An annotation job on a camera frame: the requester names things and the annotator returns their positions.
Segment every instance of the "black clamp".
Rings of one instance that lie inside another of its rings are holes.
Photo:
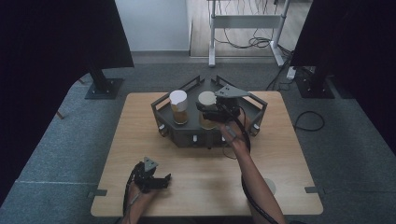
[[[154,173],[158,163],[145,157],[144,162],[140,161],[132,170],[129,176],[128,182],[125,187],[124,201],[123,201],[123,214],[128,206],[128,193],[131,183],[134,183],[139,187],[142,193],[148,193],[151,189],[166,189],[171,179],[171,174],[165,178],[154,178]]]

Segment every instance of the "cup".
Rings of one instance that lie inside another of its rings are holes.
[[[169,100],[171,101],[174,122],[176,124],[187,123],[187,120],[189,120],[187,114],[187,93],[180,90],[172,91],[169,94]]]
[[[215,93],[213,91],[203,91],[201,94],[199,94],[198,101],[205,106],[214,105],[216,103]],[[204,119],[201,111],[199,112],[199,124],[203,129],[206,130],[216,128],[216,123],[212,120]]]

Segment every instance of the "white metal rack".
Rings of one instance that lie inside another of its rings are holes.
[[[270,46],[274,53],[277,65],[282,66],[284,64],[281,50],[277,44],[286,20],[290,0],[286,0],[282,14],[280,15],[216,15],[216,0],[208,1],[212,1],[212,14],[210,16],[211,35],[209,45],[209,67],[216,66],[215,29],[217,28],[275,28],[276,34],[270,42]]]

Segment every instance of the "forearm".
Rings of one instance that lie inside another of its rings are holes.
[[[280,207],[265,183],[250,155],[245,150],[236,150],[236,158],[241,168],[242,177],[244,178],[247,190],[256,204],[271,216],[279,224],[286,223]],[[256,223],[268,223],[254,208],[251,208],[252,215]]]
[[[122,220],[122,224],[135,224],[139,220],[139,218],[142,216],[143,212],[145,211],[147,205],[139,200],[135,201],[134,204],[128,206],[124,218]]]
[[[156,193],[157,190],[151,190],[149,193],[142,193],[136,186],[134,186],[134,188],[130,191],[128,198],[129,206],[125,211],[122,224],[137,223],[139,218],[149,207],[149,204]]]

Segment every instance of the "gray carpet floor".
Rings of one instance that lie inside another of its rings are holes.
[[[93,217],[91,206],[120,113],[130,92],[172,91],[190,79],[215,77],[246,91],[263,91],[276,76],[274,63],[137,63],[135,68],[104,70],[124,79],[115,100],[85,100],[89,75],[76,82],[54,116],[31,159],[0,209],[0,223],[114,223],[114,217]],[[285,79],[286,70],[279,81]],[[396,158],[354,99],[303,99],[295,83],[281,91],[290,119],[318,112],[325,126],[296,134],[324,212],[287,216],[313,223],[394,223]],[[306,115],[299,126],[316,128],[320,119]]]

